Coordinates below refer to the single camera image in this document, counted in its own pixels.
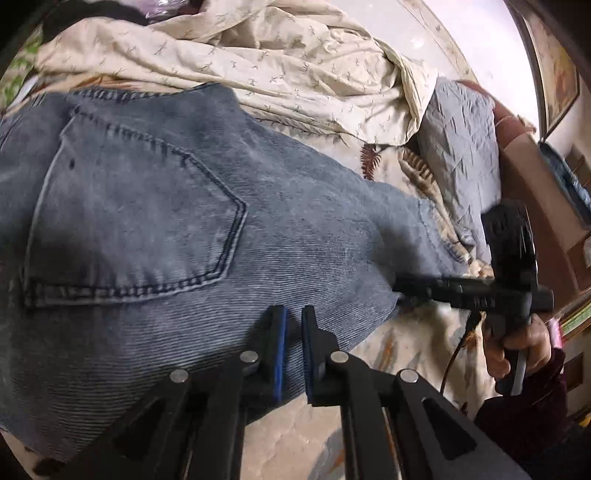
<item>cream bedsheet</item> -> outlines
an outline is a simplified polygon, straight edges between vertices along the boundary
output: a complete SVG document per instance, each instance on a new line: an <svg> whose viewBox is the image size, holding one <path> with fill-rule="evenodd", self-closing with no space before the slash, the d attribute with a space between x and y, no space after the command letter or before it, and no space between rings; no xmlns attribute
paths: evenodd
<svg viewBox="0 0 591 480"><path fill-rule="evenodd" d="M149 27L88 18L35 65L181 89L221 82L244 106L389 145L418 130L437 77L320 0L206 0Z"/></svg>

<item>gray pillow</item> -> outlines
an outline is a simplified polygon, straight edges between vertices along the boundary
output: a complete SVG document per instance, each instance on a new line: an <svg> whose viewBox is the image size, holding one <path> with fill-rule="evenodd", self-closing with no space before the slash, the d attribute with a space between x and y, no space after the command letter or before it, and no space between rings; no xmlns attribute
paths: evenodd
<svg viewBox="0 0 591 480"><path fill-rule="evenodd" d="M417 134L460 241L485 262L491 254L480 214L501 199L494 106L491 98L439 77Z"/></svg>

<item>dark red sleeve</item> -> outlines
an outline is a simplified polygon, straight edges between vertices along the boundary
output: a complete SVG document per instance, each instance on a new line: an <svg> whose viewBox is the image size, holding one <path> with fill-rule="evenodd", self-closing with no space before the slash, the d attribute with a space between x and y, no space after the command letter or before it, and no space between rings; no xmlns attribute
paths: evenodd
<svg viewBox="0 0 591 480"><path fill-rule="evenodd" d="M521 395L484 402L474 423L516 462L559 442L567 430L564 352L554 348L550 362L526 378Z"/></svg>

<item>hand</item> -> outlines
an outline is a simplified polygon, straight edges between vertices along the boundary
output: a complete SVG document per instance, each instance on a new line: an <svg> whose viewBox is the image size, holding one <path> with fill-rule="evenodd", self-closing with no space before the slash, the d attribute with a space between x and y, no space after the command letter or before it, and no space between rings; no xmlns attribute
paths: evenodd
<svg viewBox="0 0 591 480"><path fill-rule="evenodd" d="M537 315L531 316L531 324L523 327L517 332L505 337L500 342L492 338L490 328L486 322L483 328L483 347L486 358L486 367L490 376L500 380L507 376L511 370L509 361L505 359L505 351L522 350L529 348L525 374L531 375L544 367L552 357L552 345L550 344L550 333L546 325Z"/></svg>

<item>blue denim jeans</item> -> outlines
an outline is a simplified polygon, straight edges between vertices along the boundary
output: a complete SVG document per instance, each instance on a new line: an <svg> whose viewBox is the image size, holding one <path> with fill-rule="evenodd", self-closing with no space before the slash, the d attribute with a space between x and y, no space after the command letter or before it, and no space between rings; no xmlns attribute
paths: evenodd
<svg viewBox="0 0 591 480"><path fill-rule="evenodd" d="M429 203L267 130L231 90L50 93L0 125L0 424L68 460L174 367L289 308L349 350L395 272L460 274Z"/></svg>

